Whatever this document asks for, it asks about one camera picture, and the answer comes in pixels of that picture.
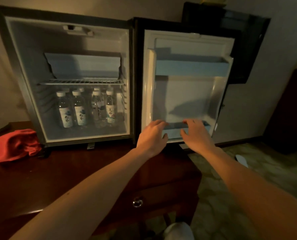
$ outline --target cabinet leg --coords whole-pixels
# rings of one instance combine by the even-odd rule
[[[186,222],[188,225],[191,225],[196,206],[198,203],[199,197],[191,198],[185,202],[182,202],[178,209],[176,210],[176,222]]]

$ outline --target water bottle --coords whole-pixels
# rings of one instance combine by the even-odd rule
[[[107,124],[110,127],[113,127],[116,124],[116,104],[113,96],[114,91],[112,89],[108,89],[106,91],[106,116]]]
[[[106,111],[105,102],[100,90],[93,91],[92,108],[95,126],[97,128],[103,128],[106,124]]]
[[[64,128],[72,127],[73,118],[72,118],[72,113],[69,106],[69,101],[66,97],[66,93],[65,91],[58,91],[56,95],[58,97],[58,109],[62,119],[62,124]]]
[[[87,118],[86,118],[86,107],[85,107],[85,100],[81,96],[81,92],[75,90],[73,93],[73,106],[76,114],[76,120],[78,125],[86,125]]]

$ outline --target red towel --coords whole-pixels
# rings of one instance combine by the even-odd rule
[[[36,155],[41,150],[36,132],[21,129],[0,136],[0,162],[13,161],[27,154]]]

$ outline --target dark wooden desk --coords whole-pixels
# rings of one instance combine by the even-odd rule
[[[32,128],[12,123],[7,131]],[[0,240],[8,239],[39,211],[80,181],[125,155],[129,141],[55,147],[47,159],[24,158],[0,163]],[[170,144],[133,176],[94,234],[176,211],[177,221],[190,224],[198,202],[202,174],[179,145]],[[143,205],[135,208],[133,200]]]

